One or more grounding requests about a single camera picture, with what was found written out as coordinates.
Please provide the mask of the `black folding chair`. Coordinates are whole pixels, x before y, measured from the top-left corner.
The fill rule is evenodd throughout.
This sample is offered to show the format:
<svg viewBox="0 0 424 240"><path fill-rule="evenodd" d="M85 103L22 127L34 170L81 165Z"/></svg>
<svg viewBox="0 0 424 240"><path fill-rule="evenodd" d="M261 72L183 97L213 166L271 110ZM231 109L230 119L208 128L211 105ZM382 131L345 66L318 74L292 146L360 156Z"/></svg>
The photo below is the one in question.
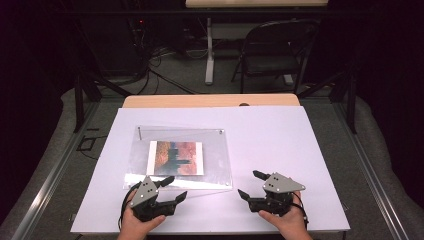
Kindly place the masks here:
<svg viewBox="0 0 424 240"><path fill-rule="evenodd" d="M246 35L232 80L240 74L240 92L247 78L295 75L296 93L319 31L315 19L270 21L254 27Z"/></svg>

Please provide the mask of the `person's left hand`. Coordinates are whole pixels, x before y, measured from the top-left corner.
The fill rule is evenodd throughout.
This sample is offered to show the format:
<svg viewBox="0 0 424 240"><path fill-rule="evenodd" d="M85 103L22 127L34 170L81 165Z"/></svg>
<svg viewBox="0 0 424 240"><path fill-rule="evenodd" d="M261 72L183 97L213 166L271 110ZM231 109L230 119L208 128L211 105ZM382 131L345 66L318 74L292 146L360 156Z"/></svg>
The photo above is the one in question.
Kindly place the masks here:
<svg viewBox="0 0 424 240"><path fill-rule="evenodd" d="M117 240L144 240L150 231L160 226L165 220L166 217L160 215L147 222L142 222L134 216L129 203L126 203Z"/></svg>

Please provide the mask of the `aluminium floor rail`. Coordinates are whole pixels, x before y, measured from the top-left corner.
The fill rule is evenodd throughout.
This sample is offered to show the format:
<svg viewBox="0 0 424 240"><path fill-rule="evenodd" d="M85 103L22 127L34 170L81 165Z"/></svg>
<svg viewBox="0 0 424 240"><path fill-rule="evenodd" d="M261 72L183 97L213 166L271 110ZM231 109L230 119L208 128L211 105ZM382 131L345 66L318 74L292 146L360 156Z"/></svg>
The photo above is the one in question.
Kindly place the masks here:
<svg viewBox="0 0 424 240"><path fill-rule="evenodd" d="M377 176L375 169L373 168L364 147L359 141L356 134L351 131L346 117L347 113L341 103L333 103L333 109L341 121L342 127L346 132L349 142L353 146L359 167L363 173L363 176L368 184L368 188L372 193L372 196L376 202L376 205L392 235L393 240L409 240L408 234L405 232L402 223L394 209L392 201L389 199L387 192L385 191L380 179Z"/></svg>
<svg viewBox="0 0 424 240"><path fill-rule="evenodd" d="M46 176L37 194L31 201L27 211L22 216L10 240L28 240L30 238L69 165L72 152L82 140L84 128L88 126L88 122L93 118L98 106L98 103L87 104L86 112L83 114L85 121L82 123L80 130L76 133L72 133L67 139L61 155L56 158L49 174Z"/></svg>

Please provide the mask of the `black metal stand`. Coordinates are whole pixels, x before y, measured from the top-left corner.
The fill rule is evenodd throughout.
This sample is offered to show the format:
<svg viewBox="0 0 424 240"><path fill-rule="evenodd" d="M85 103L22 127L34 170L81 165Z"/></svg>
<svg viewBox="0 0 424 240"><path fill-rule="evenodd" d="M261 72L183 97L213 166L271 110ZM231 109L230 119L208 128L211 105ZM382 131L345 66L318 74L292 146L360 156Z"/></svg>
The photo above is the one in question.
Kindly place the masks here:
<svg viewBox="0 0 424 240"><path fill-rule="evenodd" d="M97 83L106 86L108 89L118 93L123 97L128 97L131 95L130 92L124 90L109 80L106 80L100 74L79 68L74 80L76 111L76 125L74 128L75 133L77 133L82 128L85 122L84 96L87 96L88 99L92 102L99 102L102 99L102 94L97 87Z"/></svg>
<svg viewBox="0 0 424 240"><path fill-rule="evenodd" d="M330 91L329 98L331 102L341 103L344 97L347 97L346 103L346 123L353 134L357 133L355 126L355 107L356 107L356 75L359 68L351 63L344 70L339 71L331 77L315 84L311 88L297 94L299 99L309 97L328 84L334 87Z"/></svg>

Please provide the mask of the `white board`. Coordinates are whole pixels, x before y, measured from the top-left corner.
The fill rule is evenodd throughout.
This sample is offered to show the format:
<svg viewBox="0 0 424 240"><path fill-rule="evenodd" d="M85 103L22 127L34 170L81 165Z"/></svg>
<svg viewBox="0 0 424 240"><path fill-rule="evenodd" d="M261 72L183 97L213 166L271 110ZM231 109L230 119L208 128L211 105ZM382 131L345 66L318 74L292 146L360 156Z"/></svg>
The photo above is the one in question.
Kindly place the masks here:
<svg viewBox="0 0 424 240"><path fill-rule="evenodd" d="M311 231L343 231L349 223L308 116L301 106L217 108L121 108L111 127L72 232L112 234L124 196L124 175L137 126L222 129L233 188L191 191L159 235L272 234L273 226L251 212L239 193L262 195L256 170L278 172L305 185L302 201Z"/></svg>

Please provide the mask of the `dark equipment rack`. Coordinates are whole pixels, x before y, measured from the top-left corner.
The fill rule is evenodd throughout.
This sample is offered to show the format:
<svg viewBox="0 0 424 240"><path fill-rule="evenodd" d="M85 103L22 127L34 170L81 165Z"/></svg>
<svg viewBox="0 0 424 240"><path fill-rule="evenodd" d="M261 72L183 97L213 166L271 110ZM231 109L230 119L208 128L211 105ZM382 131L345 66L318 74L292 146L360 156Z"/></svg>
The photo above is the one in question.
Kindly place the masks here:
<svg viewBox="0 0 424 240"><path fill-rule="evenodd" d="M125 18L80 20L100 72L105 76L143 75L146 61L135 41L134 28Z"/></svg>

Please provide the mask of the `clear acrylic photo frame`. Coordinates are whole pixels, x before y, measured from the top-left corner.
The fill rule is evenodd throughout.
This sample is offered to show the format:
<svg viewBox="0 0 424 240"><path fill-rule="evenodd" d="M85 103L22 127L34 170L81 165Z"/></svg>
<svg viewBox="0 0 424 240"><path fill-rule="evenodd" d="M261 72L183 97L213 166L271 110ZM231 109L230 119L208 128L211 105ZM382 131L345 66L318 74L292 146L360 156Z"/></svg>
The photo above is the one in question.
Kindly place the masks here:
<svg viewBox="0 0 424 240"><path fill-rule="evenodd" d="M146 173L151 141L201 142L204 174L201 176L155 176ZM232 187L232 174L223 129L182 128L170 126L137 126L134 130L130 158L124 177L125 189L149 176L154 181L174 176L168 190L227 190Z"/></svg>

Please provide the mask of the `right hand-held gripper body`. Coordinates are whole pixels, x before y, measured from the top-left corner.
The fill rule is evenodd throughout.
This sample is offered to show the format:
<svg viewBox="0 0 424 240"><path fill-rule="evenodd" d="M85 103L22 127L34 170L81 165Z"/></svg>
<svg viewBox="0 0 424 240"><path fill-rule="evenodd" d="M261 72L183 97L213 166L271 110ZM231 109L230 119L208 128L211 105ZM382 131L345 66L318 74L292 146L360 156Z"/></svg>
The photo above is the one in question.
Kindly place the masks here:
<svg viewBox="0 0 424 240"><path fill-rule="evenodd" d="M262 186L265 196L263 198L252 198L248 201L251 212L264 210L279 216L285 215L294 206L293 193L305 190L306 187L291 178L274 172L264 181Z"/></svg>

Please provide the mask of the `landscape painting print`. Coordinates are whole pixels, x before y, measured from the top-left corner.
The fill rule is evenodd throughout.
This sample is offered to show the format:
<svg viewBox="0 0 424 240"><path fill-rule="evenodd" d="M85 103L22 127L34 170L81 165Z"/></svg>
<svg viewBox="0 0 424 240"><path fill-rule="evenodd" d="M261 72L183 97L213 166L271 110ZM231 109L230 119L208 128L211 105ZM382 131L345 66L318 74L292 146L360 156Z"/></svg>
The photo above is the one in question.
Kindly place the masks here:
<svg viewBox="0 0 424 240"><path fill-rule="evenodd" d="M155 176L204 174L201 142L151 141L146 173Z"/></svg>

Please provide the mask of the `wooden table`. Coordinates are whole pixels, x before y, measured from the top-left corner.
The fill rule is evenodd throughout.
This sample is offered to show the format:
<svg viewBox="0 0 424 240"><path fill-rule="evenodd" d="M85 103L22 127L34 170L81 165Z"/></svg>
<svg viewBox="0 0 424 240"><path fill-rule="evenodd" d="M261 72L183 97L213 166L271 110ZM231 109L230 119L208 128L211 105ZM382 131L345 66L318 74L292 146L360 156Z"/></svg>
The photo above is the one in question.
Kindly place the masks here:
<svg viewBox="0 0 424 240"><path fill-rule="evenodd" d="M198 94L129 96L124 108L189 108L233 106L299 106L295 94Z"/></svg>

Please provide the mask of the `white desk leg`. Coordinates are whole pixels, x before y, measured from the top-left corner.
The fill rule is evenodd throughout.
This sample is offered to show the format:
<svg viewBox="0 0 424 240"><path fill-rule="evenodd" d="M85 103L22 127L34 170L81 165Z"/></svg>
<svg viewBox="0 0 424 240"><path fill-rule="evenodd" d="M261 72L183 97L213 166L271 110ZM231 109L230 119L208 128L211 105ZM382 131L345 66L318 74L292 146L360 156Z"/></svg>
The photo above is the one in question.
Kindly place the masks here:
<svg viewBox="0 0 424 240"><path fill-rule="evenodd" d="M214 75L214 53L213 53L213 38L212 38L212 21L207 19L207 61L205 72L205 84L213 84Z"/></svg>

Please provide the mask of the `light wooden desk top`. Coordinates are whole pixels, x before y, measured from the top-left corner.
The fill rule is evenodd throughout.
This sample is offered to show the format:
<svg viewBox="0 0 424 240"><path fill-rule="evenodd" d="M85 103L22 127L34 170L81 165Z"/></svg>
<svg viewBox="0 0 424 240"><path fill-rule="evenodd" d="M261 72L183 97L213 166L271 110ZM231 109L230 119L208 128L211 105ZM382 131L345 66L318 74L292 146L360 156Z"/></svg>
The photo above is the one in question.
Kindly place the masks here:
<svg viewBox="0 0 424 240"><path fill-rule="evenodd" d="M185 0L187 8L323 7L329 0Z"/></svg>

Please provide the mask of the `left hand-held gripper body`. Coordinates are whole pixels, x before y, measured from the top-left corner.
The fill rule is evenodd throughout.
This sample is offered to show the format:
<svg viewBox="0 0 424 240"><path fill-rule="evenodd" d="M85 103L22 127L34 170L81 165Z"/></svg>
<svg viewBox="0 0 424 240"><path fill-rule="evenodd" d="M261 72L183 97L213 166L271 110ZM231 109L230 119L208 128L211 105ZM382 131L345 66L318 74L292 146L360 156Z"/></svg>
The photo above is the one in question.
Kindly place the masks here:
<svg viewBox="0 0 424 240"><path fill-rule="evenodd" d="M159 188L157 188L149 176L139 184L139 187L129 202L134 216L142 222L147 222L157 216L171 216L174 214L176 206L160 206L157 198Z"/></svg>

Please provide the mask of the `person's right hand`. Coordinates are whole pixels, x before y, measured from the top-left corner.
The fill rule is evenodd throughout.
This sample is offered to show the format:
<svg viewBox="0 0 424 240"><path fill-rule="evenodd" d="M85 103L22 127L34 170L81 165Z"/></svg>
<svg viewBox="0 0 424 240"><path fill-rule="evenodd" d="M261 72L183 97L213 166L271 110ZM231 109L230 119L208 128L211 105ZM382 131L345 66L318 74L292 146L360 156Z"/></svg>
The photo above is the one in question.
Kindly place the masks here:
<svg viewBox="0 0 424 240"><path fill-rule="evenodd" d="M301 205L299 191L294 192L293 203ZM259 212L259 216L276 227L285 240L313 240L307 231L302 210L295 205L282 217L264 210Z"/></svg>

